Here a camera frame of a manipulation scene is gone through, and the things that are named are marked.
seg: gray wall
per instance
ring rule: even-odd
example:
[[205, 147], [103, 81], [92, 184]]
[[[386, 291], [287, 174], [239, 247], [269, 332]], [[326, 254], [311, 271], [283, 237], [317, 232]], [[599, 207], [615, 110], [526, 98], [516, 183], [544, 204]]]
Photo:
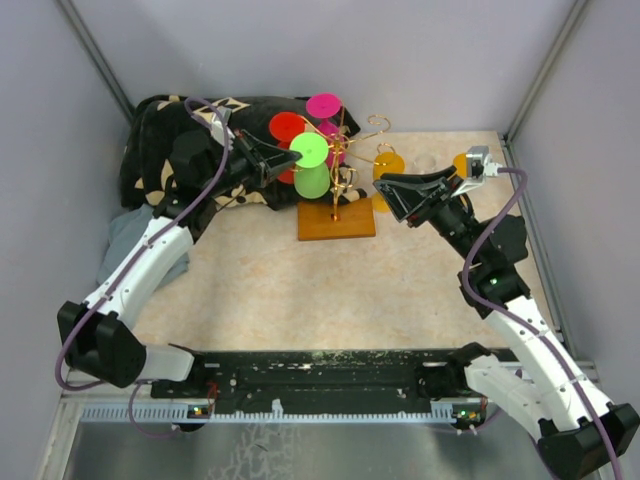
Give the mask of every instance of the gray wall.
[[637, 409], [639, 20], [640, 2], [592, 2], [515, 143], [578, 349]]
[[334, 91], [398, 131], [505, 131], [571, 0], [75, 0], [132, 101]]
[[56, 312], [95, 286], [127, 126], [51, 0], [0, 15], [0, 476], [31, 480], [60, 395]]

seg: wooden block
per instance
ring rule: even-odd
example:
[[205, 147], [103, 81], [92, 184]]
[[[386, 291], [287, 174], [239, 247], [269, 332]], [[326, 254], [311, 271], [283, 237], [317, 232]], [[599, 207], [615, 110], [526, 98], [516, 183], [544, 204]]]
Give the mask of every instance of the wooden block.
[[333, 220], [332, 205], [298, 203], [298, 240], [334, 240], [375, 237], [376, 224], [370, 198], [361, 198], [338, 207], [339, 220]]

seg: beige floor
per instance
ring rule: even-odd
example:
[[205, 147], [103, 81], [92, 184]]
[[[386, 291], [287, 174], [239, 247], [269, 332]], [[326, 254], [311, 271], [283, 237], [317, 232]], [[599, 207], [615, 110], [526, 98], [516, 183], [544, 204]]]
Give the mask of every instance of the beige floor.
[[[379, 141], [409, 171], [444, 168], [473, 145], [489, 145], [504, 163], [495, 132], [385, 134], [354, 151], [373, 158]], [[350, 163], [373, 192], [371, 165]], [[474, 191], [478, 218], [495, 215], [512, 192], [508, 178]], [[376, 225], [375, 238], [298, 242], [295, 208], [227, 209], [191, 251], [189, 272], [153, 295], [135, 333], [203, 350], [504, 346], [460, 294], [462, 258], [428, 224], [409, 229], [376, 214]], [[533, 259], [518, 267], [549, 318]]]

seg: green circle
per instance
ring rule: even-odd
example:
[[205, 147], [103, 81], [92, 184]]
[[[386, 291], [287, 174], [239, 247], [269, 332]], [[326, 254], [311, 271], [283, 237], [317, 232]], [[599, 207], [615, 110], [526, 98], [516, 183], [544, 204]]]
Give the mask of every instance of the green circle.
[[331, 185], [329, 167], [322, 162], [315, 168], [304, 168], [293, 174], [293, 185], [301, 197], [313, 200], [327, 193]]
[[293, 139], [289, 146], [289, 150], [302, 155], [296, 165], [302, 168], [314, 168], [327, 159], [329, 144], [327, 144], [322, 135], [314, 132], [304, 132], [296, 135], [296, 138]]

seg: wire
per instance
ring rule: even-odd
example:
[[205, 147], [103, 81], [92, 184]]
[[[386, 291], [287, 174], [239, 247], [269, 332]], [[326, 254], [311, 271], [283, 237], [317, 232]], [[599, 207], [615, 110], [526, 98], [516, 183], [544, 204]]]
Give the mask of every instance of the wire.
[[218, 384], [211, 383], [211, 387], [207, 392], [207, 404], [209, 405], [209, 416], [211, 416], [211, 414], [213, 413], [213, 405], [216, 403], [217, 400], [218, 400]]
[[[536, 443], [536, 441], [533, 439], [532, 436], [529, 436], [529, 440], [531, 440], [531, 444], [533, 445], [533, 448], [536, 450], [536, 452], [538, 453], [538, 456], [540, 457], [540, 460], [542, 460], [542, 453], [540, 452], [540, 447], [538, 447], [538, 444]], [[542, 460], [542, 464], [544, 465], [544, 468], [547, 470], [547, 473], [549, 474], [549, 476], [552, 478], [552, 480], [559, 480], [558, 477], [556, 477], [555, 473], [553, 473], [551, 471], [551, 469], [549, 468], [549, 465], [547, 465], [544, 460]]]
[[[471, 247], [471, 250], [469, 250], [467, 258], [465, 258], [465, 261], [464, 261], [464, 267], [462, 269], [462, 286], [464, 290], [467, 292], [467, 294], [477, 303], [484, 305], [485, 307], [495, 310], [496, 312], [510, 318], [511, 320], [516, 322], [520, 327], [528, 330], [533, 335], [537, 336], [540, 334], [540, 331], [537, 328], [530, 325], [524, 319], [520, 318], [518, 315], [514, 314], [513, 312], [510, 312], [506, 308], [501, 307], [500, 305], [497, 305], [495, 303], [492, 303], [482, 298], [471, 287], [471, 284], [469, 283], [469, 272], [471, 270], [471, 264], [476, 254], [480, 250], [480, 247], [489, 238], [489, 236], [495, 230], [498, 224], [506, 217], [507, 213], [509, 213], [509, 211], [514, 207], [514, 205], [518, 203], [518, 200], [520, 199], [520, 197], [522, 197], [522, 194], [524, 193], [524, 190], [527, 187], [528, 176], [527, 176], [527, 173], [522, 169], [502, 167], [498, 169], [498, 173], [510, 173], [510, 174], [518, 175], [519, 185], [518, 185], [518, 188], [516, 188], [516, 191], [514, 192], [513, 196], [509, 199], [509, 201], [502, 208], [502, 210], [500, 210], [498, 215], [496, 215], [495, 218], [489, 223], [489, 225], [487, 225], [487, 227], [484, 229], [484, 231], [480, 234], [480, 236], [477, 238], [477, 240]], [[542, 335], [539, 336], [538, 338], [549, 349], [549, 351], [552, 353], [554, 358], [560, 364], [560, 367], [564, 371], [565, 375], [572, 382], [573, 388], [575, 388], [576, 393], [580, 398], [580, 401], [582, 402], [585, 409], [589, 413], [589, 416], [593, 420], [593, 423], [596, 426], [596, 429], [598, 430], [600, 437], [602, 437], [602, 442], [604, 443], [605, 449], [607, 451], [607, 455], [609, 456], [609, 460], [611, 461], [611, 467], [613, 468], [615, 480], [623, 480], [620, 462], [618, 460], [618, 456], [616, 455], [615, 449], [613, 448], [613, 444], [611, 443], [611, 439], [609, 438], [609, 435], [607, 434], [607, 430], [602, 424], [602, 420], [600, 420], [600, 417], [598, 416], [593, 404], [591, 403], [591, 401], [589, 400], [589, 397], [587, 396], [586, 392], [582, 388], [582, 385], [580, 385], [580, 382], [576, 378], [576, 375], [573, 373], [573, 371], [571, 370], [571, 367], [569, 366], [569, 364], [567, 363], [563, 355], [560, 353], [560, 351], [556, 348], [556, 346], [553, 343], [551, 343], [549, 339], [545, 338]]]
[[144, 428], [142, 428], [140, 424], [136, 422], [136, 419], [133, 418], [133, 401], [135, 400], [136, 395], [138, 394], [138, 391], [140, 390], [140, 388], [143, 385], [147, 385], [148, 383], [149, 381], [147, 380], [136, 382], [136, 386], [134, 387], [133, 392], [131, 392], [131, 396], [129, 397], [129, 405], [127, 407], [127, 412], [129, 413], [129, 421], [131, 422], [131, 425], [133, 425], [135, 429], [138, 430], [145, 437], [154, 438], [156, 440], [173, 438], [180, 432], [179, 427], [174, 425], [172, 427], [172, 430], [167, 433], [151, 433], [146, 431]]
[[222, 174], [224, 172], [224, 169], [225, 169], [225, 167], [227, 165], [227, 160], [229, 158], [229, 151], [231, 150], [229, 132], [227, 131], [227, 124], [225, 122], [225, 119], [222, 116], [222, 114], [220, 113], [220, 111], [216, 107], [214, 107], [209, 101], [207, 101], [205, 99], [202, 99], [202, 98], [189, 97], [184, 101], [185, 108], [189, 112], [189, 115], [191, 115], [191, 117], [194, 118], [199, 123], [202, 123], [202, 122], [200, 122], [196, 117], [198, 117], [200, 119], [202, 119], [202, 117], [200, 117], [199, 115], [193, 113], [193, 110], [191, 109], [191, 106], [190, 106], [190, 104], [192, 102], [198, 102], [198, 103], [201, 103], [202, 105], [205, 105], [205, 106], [209, 107], [211, 109], [211, 111], [213, 112], [213, 114], [218, 118], [218, 120], [220, 121], [220, 123], [222, 125], [222, 133], [224, 135], [224, 145], [223, 145], [222, 159], [220, 160], [220, 165], [218, 166], [218, 170], [216, 171], [215, 175], [213, 176], [213, 179], [211, 180], [211, 182], [209, 182], [209, 185], [207, 185], [207, 187], [202, 192], [200, 192], [200, 195], [198, 195], [193, 200], [193, 202], [191, 202], [187, 206], [187, 208], [185, 208], [182, 212], [180, 212], [180, 214], [175, 219], [173, 219], [170, 223], [168, 223], [163, 228], [158, 230], [158, 232], [156, 232], [154, 235], [152, 235], [151, 238], [149, 238], [149, 240], [147, 241], [147, 243], [143, 244], [132, 255], [132, 257], [129, 259], [129, 261], [122, 268], [122, 270], [120, 271], [118, 276], [115, 278], [115, 280], [113, 280], [111, 282], [111, 284], [109, 285], [107, 290], [104, 292], [102, 298], [100, 298], [100, 300], [98, 300], [95, 303], [95, 305], [93, 305], [87, 311], [87, 313], [85, 313], [82, 316], [82, 318], [80, 318], [80, 320], [73, 327], [71, 332], [69, 332], [69, 335], [67, 336], [67, 339], [62, 344], [62, 348], [60, 349], [60, 353], [58, 354], [58, 357], [56, 358], [56, 365], [55, 365], [55, 371], [54, 371], [56, 382], [64, 390], [69, 390], [69, 391], [72, 391], [72, 392], [79, 392], [79, 391], [83, 391], [83, 390], [88, 390], [90, 388], [93, 388], [93, 387], [96, 387], [98, 385], [101, 385], [101, 384], [105, 383], [105, 382], [103, 382], [101, 380], [98, 380], [98, 381], [95, 381], [95, 382], [86, 383], [84, 385], [71, 385], [71, 384], [69, 384], [69, 383], [67, 383], [65, 381], [65, 379], [62, 377], [62, 364], [64, 363], [64, 358], [69, 353], [69, 349], [71, 348], [71, 345], [73, 344], [74, 340], [78, 336], [78, 333], [80, 333], [80, 331], [87, 324], [89, 319], [91, 319], [91, 317], [100, 309], [100, 307], [102, 307], [105, 304], [105, 302], [107, 301], [107, 299], [109, 297], [111, 297], [113, 292], [116, 291], [116, 289], [118, 288], [120, 283], [122, 283], [122, 280], [124, 280], [124, 278], [131, 271], [133, 266], [138, 262], [140, 257], [144, 254], [144, 252], [148, 248], [151, 248], [153, 246], [153, 244], [158, 239], [160, 239], [165, 233], [167, 233], [170, 229], [172, 229], [179, 222], [181, 222], [187, 215], [189, 215], [193, 211], [193, 209], [195, 209], [200, 204], [200, 202], [202, 202], [205, 198], [207, 198], [209, 196], [209, 193], [211, 193], [211, 191], [213, 190], [213, 187], [215, 187], [216, 183], [218, 183], [218, 181], [220, 180], [220, 177], [222, 176]]
[[247, 191], [247, 189], [245, 188], [245, 186], [242, 186], [242, 190], [240, 190], [238, 193], [236, 193], [233, 197], [231, 197], [231, 199], [225, 203], [223, 206], [221, 206], [218, 210], [216, 210], [216, 214], [220, 213], [222, 210], [224, 210], [225, 208], [227, 208], [229, 205], [231, 205], [233, 202], [235, 202], [240, 195], [242, 195], [243, 193], [245, 193]]
[[487, 418], [484, 421], [482, 425], [479, 425], [477, 427], [474, 425], [470, 425], [467, 430], [461, 430], [459, 428], [456, 428], [452, 424], [448, 424], [449, 428], [446, 428], [446, 429], [433, 427], [431, 428], [431, 430], [438, 433], [446, 433], [449, 435], [469, 435], [469, 434], [477, 435], [483, 430], [486, 430], [488, 427], [493, 425], [495, 421], [502, 416], [502, 414], [503, 414], [502, 409], [498, 408], [493, 415], [491, 415], [489, 418]]

